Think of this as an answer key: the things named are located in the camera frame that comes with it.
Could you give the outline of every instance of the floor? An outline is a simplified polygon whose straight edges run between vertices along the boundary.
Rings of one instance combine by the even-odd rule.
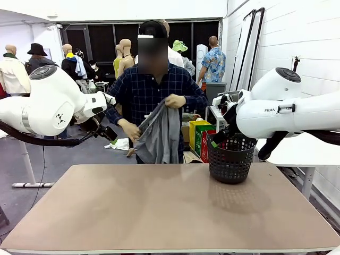
[[[125,138],[123,130],[104,120],[103,125],[110,125]],[[68,127],[73,138],[79,137],[78,127]],[[126,157],[126,151],[105,149],[108,141],[104,138],[90,138],[74,147],[45,147],[46,168],[44,182],[56,182],[72,165],[76,164],[136,164],[134,155]],[[36,181],[41,180],[44,160],[42,146],[26,144]],[[36,188],[12,188],[14,182],[27,182],[23,157],[20,154],[18,140],[12,137],[0,139],[0,206],[10,220],[10,225],[0,223],[0,238],[3,240],[7,231],[11,230],[28,212],[37,194]],[[47,192],[48,188],[40,188],[36,202]]]

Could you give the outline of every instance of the blue floral shirt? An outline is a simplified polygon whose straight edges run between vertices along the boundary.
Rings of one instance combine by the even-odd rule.
[[[202,65],[207,68],[202,82],[222,82],[225,72],[226,56],[218,48],[212,48],[203,58]]]

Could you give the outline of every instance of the man's right hand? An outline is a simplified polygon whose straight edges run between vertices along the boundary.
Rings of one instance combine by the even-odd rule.
[[[132,142],[135,142],[137,139],[140,138],[141,132],[139,128],[126,119],[120,119],[117,124],[122,127],[124,133],[131,139]]]

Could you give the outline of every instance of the black plastic basket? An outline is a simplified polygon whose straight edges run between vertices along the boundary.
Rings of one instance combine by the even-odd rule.
[[[253,162],[257,140],[236,134],[215,148],[211,144],[213,137],[214,134],[207,134],[210,175],[227,184],[243,182]]]

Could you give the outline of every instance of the man's left hand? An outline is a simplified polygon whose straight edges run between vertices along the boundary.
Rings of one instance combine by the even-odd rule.
[[[186,104],[186,98],[184,96],[171,94],[170,96],[165,98],[165,105],[169,108],[177,109],[177,108],[181,108],[185,104]]]

